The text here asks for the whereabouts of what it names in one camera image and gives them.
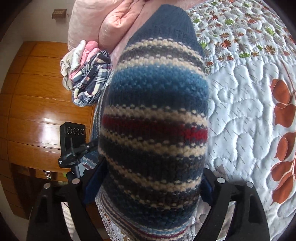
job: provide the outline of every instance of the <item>striped knit sweater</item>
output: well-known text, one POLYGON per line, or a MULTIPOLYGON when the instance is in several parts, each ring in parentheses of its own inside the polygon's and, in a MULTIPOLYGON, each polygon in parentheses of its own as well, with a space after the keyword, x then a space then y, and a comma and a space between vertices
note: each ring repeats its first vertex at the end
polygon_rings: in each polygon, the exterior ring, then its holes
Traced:
POLYGON ((203 51, 180 8, 162 5, 129 40, 102 111, 106 214, 134 240, 182 240, 207 141, 203 51))

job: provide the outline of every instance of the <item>white quilted bedspread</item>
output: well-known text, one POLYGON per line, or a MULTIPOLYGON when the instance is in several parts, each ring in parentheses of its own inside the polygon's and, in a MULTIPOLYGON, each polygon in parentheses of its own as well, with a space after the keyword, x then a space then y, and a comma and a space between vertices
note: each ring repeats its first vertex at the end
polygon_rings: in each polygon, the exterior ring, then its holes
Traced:
MULTIPOLYGON (((209 1, 187 12, 204 48, 210 87, 206 165, 230 182, 254 183, 275 241, 296 213, 294 41, 262 2, 209 1)), ((188 240, 208 211, 200 202, 188 240)))

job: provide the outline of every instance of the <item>metal bolt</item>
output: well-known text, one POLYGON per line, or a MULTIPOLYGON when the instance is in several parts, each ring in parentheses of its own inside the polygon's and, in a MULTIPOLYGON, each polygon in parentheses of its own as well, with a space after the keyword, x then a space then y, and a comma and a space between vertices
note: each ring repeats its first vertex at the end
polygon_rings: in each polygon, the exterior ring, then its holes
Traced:
POLYGON ((222 177, 217 178, 217 181, 221 184, 225 183, 225 179, 222 177))
POLYGON ((249 188, 252 188, 252 187, 254 187, 254 184, 253 184, 252 182, 247 182, 247 186, 248 186, 249 188))
POLYGON ((45 184, 43 185, 43 187, 44 187, 45 189, 50 188, 50 183, 45 183, 45 184))
POLYGON ((80 182, 80 179, 79 178, 74 178, 73 180, 72 180, 72 183, 73 184, 78 184, 80 182))

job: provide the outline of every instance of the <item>beige stripe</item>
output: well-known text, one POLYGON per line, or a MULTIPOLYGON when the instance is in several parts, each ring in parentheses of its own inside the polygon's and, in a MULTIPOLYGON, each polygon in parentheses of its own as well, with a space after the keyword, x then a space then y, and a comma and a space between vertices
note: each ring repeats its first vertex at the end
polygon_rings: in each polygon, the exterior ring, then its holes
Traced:
POLYGON ((130 50, 139 48, 139 47, 148 47, 148 46, 166 46, 166 47, 173 47, 178 50, 184 51, 186 53, 190 53, 192 56, 196 57, 199 59, 202 63, 204 63, 203 58, 199 55, 198 52, 188 48, 186 45, 182 45, 180 43, 177 43, 175 41, 169 41, 167 39, 152 39, 152 40, 142 40, 141 42, 137 42, 135 44, 132 44, 128 46, 123 53, 126 53, 130 50))
POLYGON ((190 201, 184 201, 182 204, 177 205, 177 203, 172 203, 170 204, 170 206, 168 204, 165 203, 151 203, 150 200, 143 200, 141 199, 138 195, 133 195, 132 192, 130 190, 126 190, 125 187, 123 185, 119 184, 119 181, 115 179, 115 177, 113 175, 110 175, 110 177, 114 180, 115 184, 124 191, 124 193, 126 195, 129 195, 133 200, 137 200, 139 203, 141 204, 146 204, 149 205, 153 208, 158 208, 158 207, 162 207, 163 209, 166 210, 170 210, 170 209, 178 209, 178 208, 183 208, 184 206, 188 206, 191 205, 195 200, 197 200, 199 198, 199 195, 196 195, 193 199, 191 199, 190 201))
MULTIPOLYGON (((110 205, 109 205, 109 200, 108 200, 108 198, 107 198, 107 193, 106 193, 106 191, 105 190, 102 190, 101 191, 101 199, 102 199, 102 201, 103 201, 103 203, 108 207, 108 209, 109 210, 114 210, 114 207, 110 207, 110 205)), ((108 214, 108 216, 109 217, 114 217, 114 218, 116 218, 116 221, 114 221, 114 220, 112 220, 116 225, 118 225, 124 232, 128 232, 128 230, 126 230, 125 229, 125 226, 124 225, 122 225, 121 224, 121 222, 117 222, 117 220, 120 220, 120 218, 118 218, 119 216, 120 216, 120 213, 121 212, 119 212, 119 210, 117 209, 117 213, 110 213, 106 208, 104 208, 104 211, 108 214)), ((143 233, 140 233, 139 232, 139 230, 138 230, 138 228, 137 228, 137 225, 139 225, 139 224, 135 224, 134 222, 132 222, 131 220, 129 220, 129 223, 127 223, 126 221, 124 222, 124 224, 126 225, 126 226, 128 226, 130 229, 132 229, 134 232, 136 232, 138 235, 140 235, 141 237, 143 237, 144 239, 146 239, 146 240, 161 240, 161 237, 159 237, 159 238, 154 238, 154 237, 148 237, 148 236, 146 236, 146 235, 144 235, 143 233)), ((171 233, 174 229, 167 229, 167 230, 165 230, 167 233, 171 233)), ((184 232, 184 233, 182 233, 182 234, 180 234, 179 236, 177 236, 177 237, 173 237, 173 238, 166 238, 165 240, 176 240, 176 239, 178 239, 178 238, 181 238, 181 237, 183 237, 184 235, 186 234, 186 232, 184 232)))
POLYGON ((134 66, 143 66, 143 65, 152 65, 152 64, 173 65, 173 66, 176 66, 176 67, 179 67, 182 69, 186 68, 190 71, 193 71, 193 72, 205 77, 205 73, 202 71, 202 69, 200 67, 196 67, 193 64, 191 64, 190 62, 180 61, 177 58, 168 59, 164 56, 160 56, 158 58, 153 57, 153 56, 150 56, 148 58, 140 57, 137 59, 133 58, 128 61, 120 62, 120 63, 118 63, 115 72, 120 71, 122 69, 131 68, 134 66))
POLYGON ((126 168, 119 166, 112 158, 108 157, 106 153, 99 148, 99 151, 102 155, 104 155, 109 162, 109 164, 119 172, 120 175, 123 175, 125 178, 132 180, 134 183, 140 184, 143 187, 150 187, 157 191, 167 191, 167 192, 185 192, 188 189, 194 189, 196 186, 200 184, 201 177, 198 177, 195 180, 188 180, 188 182, 181 183, 161 183, 158 181, 150 181, 145 177, 142 177, 139 173, 129 172, 126 168))
POLYGON ((126 116, 128 118, 145 118, 151 119, 155 118, 157 120, 170 120, 177 122, 184 122, 185 124, 197 123, 198 125, 203 125, 207 127, 207 119, 203 114, 192 114, 190 112, 179 113, 177 110, 172 112, 166 112, 163 109, 152 110, 149 107, 144 108, 130 108, 122 106, 106 106, 104 109, 104 115, 110 116, 126 116))
POLYGON ((110 133, 105 128, 101 128, 101 134, 119 145, 130 146, 134 149, 143 150, 146 152, 153 151, 159 155, 168 154, 170 156, 183 155, 184 157, 204 155, 206 145, 200 146, 183 146, 176 145, 162 145, 162 143, 150 144, 147 141, 139 142, 136 138, 129 139, 127 136, 121 137, 115 133, 110 133))

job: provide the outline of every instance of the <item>floral print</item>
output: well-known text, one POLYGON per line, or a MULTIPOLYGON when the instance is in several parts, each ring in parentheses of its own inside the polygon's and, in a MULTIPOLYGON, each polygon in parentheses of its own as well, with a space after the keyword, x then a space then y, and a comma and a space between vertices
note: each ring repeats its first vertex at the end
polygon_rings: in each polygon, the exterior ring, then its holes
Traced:
POLYGON ((204 50, 208 74, 215 63, 296 53, 288 29, 262 1, 208 1, 187 14, 204 50))

